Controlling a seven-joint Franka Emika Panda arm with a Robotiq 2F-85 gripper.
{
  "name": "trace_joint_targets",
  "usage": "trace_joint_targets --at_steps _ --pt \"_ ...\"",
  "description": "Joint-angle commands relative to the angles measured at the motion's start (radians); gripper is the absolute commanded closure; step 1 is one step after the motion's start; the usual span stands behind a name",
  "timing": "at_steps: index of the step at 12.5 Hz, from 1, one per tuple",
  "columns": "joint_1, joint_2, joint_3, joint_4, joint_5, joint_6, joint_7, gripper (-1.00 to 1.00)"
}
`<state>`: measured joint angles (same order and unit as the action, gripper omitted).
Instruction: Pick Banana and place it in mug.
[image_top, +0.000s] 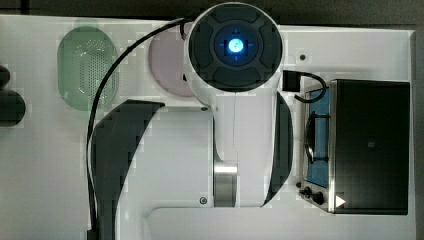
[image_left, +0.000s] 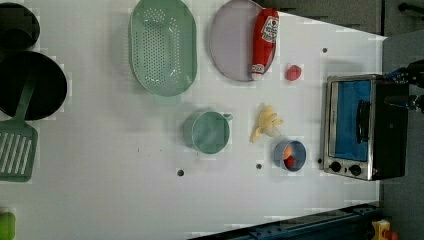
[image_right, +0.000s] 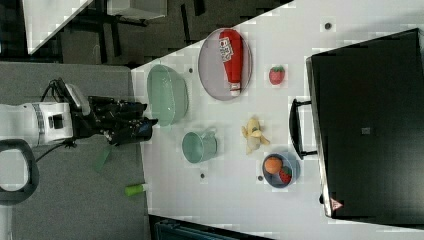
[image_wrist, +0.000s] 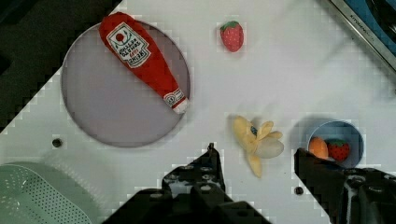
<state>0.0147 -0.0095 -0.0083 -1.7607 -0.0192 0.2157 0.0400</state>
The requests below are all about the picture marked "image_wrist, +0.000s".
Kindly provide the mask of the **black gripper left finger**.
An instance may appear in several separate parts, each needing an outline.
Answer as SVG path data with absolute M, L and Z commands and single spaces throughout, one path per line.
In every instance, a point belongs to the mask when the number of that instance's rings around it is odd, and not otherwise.
M 158 189 L 143 189 L 103 224 L 271 224 L 225 190 L 219 152 L 209 144 L 191 163 L 178 166 Z

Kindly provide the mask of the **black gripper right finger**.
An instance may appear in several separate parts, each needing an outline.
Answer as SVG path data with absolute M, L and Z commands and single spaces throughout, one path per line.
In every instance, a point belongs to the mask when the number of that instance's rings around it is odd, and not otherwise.
M 395 176 L 375 168 L 344 168 L 303 148 L 294 173 L 332 224 L 396 224 Z

